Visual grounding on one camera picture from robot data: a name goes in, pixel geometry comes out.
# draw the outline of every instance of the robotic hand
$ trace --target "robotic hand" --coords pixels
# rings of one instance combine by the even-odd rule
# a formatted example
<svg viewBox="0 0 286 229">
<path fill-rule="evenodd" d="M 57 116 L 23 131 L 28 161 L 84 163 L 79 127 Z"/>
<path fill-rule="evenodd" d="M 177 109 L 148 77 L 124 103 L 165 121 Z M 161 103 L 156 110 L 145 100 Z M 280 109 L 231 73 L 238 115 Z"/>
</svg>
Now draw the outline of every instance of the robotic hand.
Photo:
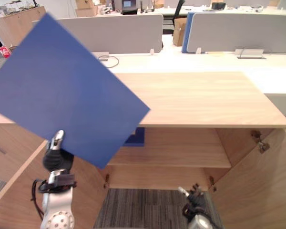
<svg viewBox="0 0 286 229">
<path fill-rule="evenodd" d="M 198 184 L 195 184 L 190 192 L 187 192 L 182 187 L 179 187 L 178 190 L 189 201 L 182 209 L 183 216 L 188 220 L 188 229 L 220 229 L 199 203 L 203 192 L 201 192 Z"/>
<path fill-rule="evenodd" d="M 76 187 L 74 174 L 70 174 L 74 156 L 61 149 L 64 131 L 56 133 L 43 157 L 44 167 L 50 171 L 48 182 L 41 181 L 38 188 L 43 193 L 42 208 L 35 197 L 36 180 L 32 187 L 32 200 L 42 219 L 40 229 L 73 229 L 74 217 L 71 212 L 73 188 Z"/>
</svg>

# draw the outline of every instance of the cable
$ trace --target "cable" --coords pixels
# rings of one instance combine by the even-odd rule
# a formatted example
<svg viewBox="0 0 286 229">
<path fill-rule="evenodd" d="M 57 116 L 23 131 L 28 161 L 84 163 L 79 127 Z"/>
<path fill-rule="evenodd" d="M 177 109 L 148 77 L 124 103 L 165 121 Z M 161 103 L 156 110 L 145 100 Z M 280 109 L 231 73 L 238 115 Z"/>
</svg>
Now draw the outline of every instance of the cable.
<svg viewBox="0 0 286 229">
<path fill-rule="evenodd" d="M 97 59 L 100 60 L 100 58 L 102 58 L 102 57 L 113 57 L 117 60 L 117 63 L 115 65 L 107 67 L 107 68 L 114 68 L 115 66 L 119 65 L 119 63 L 120 63 L 120 60 L 116 56 L 103 55 L 103 56 L 99 56 Z"/>
<path fill-rule="evenodd" d="M 33 184 L 32 184 L 32 190 L 31 190 L 31 193 L 32 193 L 32 199 L 31 201 L 33 201 L 34 205 L 35 205 L 35 208 L 37 210 L 37 213 L 40 217 L 41 220 L 43 220 L 43 211 L 40 209 L 40 207 L 38 206 L 37 202 L 36 202 L 36 185 L 38 182 L 41 182 L 41 183 L 44 183 L 45 181 L 44 180 L 39 180 L 39 179 L 36 179 L 34 180 Z"/>
</svg>

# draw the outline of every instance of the white desk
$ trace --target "white desk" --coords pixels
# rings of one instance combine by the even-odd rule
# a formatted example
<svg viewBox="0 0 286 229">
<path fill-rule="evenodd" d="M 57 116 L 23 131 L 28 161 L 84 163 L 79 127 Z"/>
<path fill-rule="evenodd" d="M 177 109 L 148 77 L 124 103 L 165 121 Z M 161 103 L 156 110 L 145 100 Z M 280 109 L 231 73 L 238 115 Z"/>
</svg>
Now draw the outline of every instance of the white desk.
<svg viewBox="0 0 286 229">
<path fill-rule="evenodd" d="M 286 116 L 286 55 L 265 54 L 266 59 L 238 59 L 233 53 L 184 54 L 163 35 L 160 53 L 116 55 L 113 73 L 243 72 Z M 116 63 L 110 58 L 105 65 Z"/>
<path fill-rule="evenodd" d="M 179 15 L 186 16 L 189 12 L 203 12 L 206 10 L 206 7 L 193 7 L 193 6 L 182 6 Z M 148 12 L 148 14 L 162 14 L 163 16 L 173 16 L 175 14 L 176 8 L 158 8 L 155 9 L 154 12 Z M 245 10 L 238 10 L 238 9 L 231 9 L 231 10 L 221 10 L 215 11 L 214 13 L 256 13 L 256 14 L 281 14 L 286 15 L 286 10 L 279 10 L 274 7 L 265 8 L 261 13 L 257 13 L 254 11 L 245 11 Z M 113 16 L 113 15 L 120 15 L 119 12 L 112 12 L 110 14 L 98 14 L 98 17 L 106 17 L 106 16 Z"/>
</svg>

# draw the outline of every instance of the wooden cabinet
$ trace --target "wooden cabinet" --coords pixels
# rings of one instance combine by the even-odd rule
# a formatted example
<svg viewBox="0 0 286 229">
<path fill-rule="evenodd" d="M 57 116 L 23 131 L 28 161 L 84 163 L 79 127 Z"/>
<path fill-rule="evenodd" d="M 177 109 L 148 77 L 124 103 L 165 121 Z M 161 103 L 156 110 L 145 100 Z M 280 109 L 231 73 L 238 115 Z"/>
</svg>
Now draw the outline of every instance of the wooden cabinet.
<svg viewBox="0 0 286 229">
<path fill-rule="evenodd" d="M 7 47 L 19 45 L 33 28 L 32 21 L 40 20 L 45 12 L 42 6 L 0 18 L 0 40 Z"/>
<path fill-rule="evenodd" d="M 8 182 L 42 142 L 17 124 L 0 124 L 0 180 Z"/>
<path fill-rule="evenodd" d="M 79 186 L 72 205 L 76 228 L 93 226 L 108 175 L 106 182 L 115 188 L 189 189 L 198 183 L 212 193 L 227 229 L 286 228 L 286 118 L 244 75 L 117 77 L 151 109 L 140 123 L 145 127 L 145 145 L 121 147 L 102 170 L 76 158 L 73 171 Z M 33 179 L 48 175 L 41 166 L 44 144 L 0 192 L 0 226 L 38 227 L 29 192 Z M 20 184 L 24 194 L 15 198 L 12 194 L 19 192 Z M 15 215 L 16 206 L 28 210 Z"/>
</svg>

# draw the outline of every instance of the blue object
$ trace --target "blue object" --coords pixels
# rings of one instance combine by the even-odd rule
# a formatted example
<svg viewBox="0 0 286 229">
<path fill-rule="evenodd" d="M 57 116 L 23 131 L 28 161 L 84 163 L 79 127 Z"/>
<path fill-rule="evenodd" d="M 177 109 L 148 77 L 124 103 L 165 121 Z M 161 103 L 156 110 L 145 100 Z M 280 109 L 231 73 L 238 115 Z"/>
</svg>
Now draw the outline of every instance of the blue object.
<svg viewBox="0 0 286 229">
<path fill-rule="evenodd" d="M 195 14 L 195 12 L 189 12 L 187 14 L 184 36 L 183 36 L 182 49 L 181 49 L 182 53 L 187 53 L 187 43 L 189 41 L 189 36 L 190 36 L 190 31 L 191 31 L 191 26 L 192 26 L 194 14 Z"/>
<path fill-rule="evenodd" d="M 130 135 L 123 146 L 144 146 L 145 128 L 138 127 L 134 135 Z"/>
<path fill-rule="evenodd" d="M 106 166 L 149 108 L 50 15 L 0 69 L 0 113 Z"/>
</svg>

